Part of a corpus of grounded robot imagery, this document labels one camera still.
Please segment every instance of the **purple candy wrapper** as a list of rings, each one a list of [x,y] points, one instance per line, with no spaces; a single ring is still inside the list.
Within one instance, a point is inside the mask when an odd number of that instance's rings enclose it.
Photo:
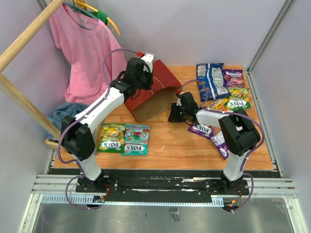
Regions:
[[[196,123],[192,123],[188,131],[200,135],[202,137],[205,137],[207,139],[210,139],[211,137],[214,136],[215,128],[208,125],[199,125]]]
[[[219,132],[216,136],[210,138],[211,141],[216,146],[217,150],[223,156],[223,159],[226,160],[229,157],[228,147],[225,145],[225,139],[223,136],[223,132]]]

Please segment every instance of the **wooden dowel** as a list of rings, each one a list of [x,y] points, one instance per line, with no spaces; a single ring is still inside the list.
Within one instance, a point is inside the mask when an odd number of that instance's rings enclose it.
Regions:
[[[2,73],[0,73],[0,89],[53,137],[60,139],[60,131]]]
[[[53,0],[0,56],[2,72],[65,0]]]

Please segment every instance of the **white wall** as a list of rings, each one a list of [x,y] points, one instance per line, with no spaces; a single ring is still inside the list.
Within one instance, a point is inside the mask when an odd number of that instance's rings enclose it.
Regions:
[[[253,71],[276,156],[311,229],[311,1],[296,0]]]
[[[249,66],[285,0],[88,0],[118,26],[122,47],[167,65]]]
[[[0,53],[35,19],[40,9],[34,0],[1,1]],[[45,25],[4,75],[44,114],[62,104],[69,69],[55,48]],[[0,226],[15,233],[21,222],[37,173],[44,171],[50,149],[46,132],[0,91]]]

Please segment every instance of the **blue snack bag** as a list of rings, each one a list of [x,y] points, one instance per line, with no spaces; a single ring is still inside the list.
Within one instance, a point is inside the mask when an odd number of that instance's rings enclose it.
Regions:
[[[203,85],[198,84],[201,101],[228,98],[231,94],[225,87],[223,77],[223,63],[208,63],[196,65],[196,79],[207,88],[208,95]]]
[[[148,154],[148,125],[125,125],[124,153],[121,155],[147,155]]]

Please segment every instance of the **wooden tabletop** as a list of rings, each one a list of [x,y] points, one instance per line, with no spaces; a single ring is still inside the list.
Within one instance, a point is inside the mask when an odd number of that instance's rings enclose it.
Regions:
[[[168,68],[182,84],[196,78],[195,66],[168,66]],[[224,69],[233,68],[242,69],[242,67],[237,66],[224,66]],[[198,103],[200,102],[197,83],[188,84],[183,91],[190,91],[195,100]],[[251,118],[259,121],[250,93],[249,100],[252,108],[247,109],[246,112]],[[167,122],[169,115],[170,110],[161,113],[158,117],[140,123],[150,126],[147,156],[121,156],[119,153],[99,153],[95,156],[98,165],[101,168],[123,169],[224,169],[227,160],[223,160],[210,140],[188,132],[189,126],[185,123]],[[105,123],[109,122],[137,124],[124,104],[106,118]],[[72,159],[64,150],[61,155],[66,161]],[[62,164],[56,158],[53,167],[76,168],[77,165],[74,163]],[[245,168],[249,170],[273,169],[265,143],[250,155]]]

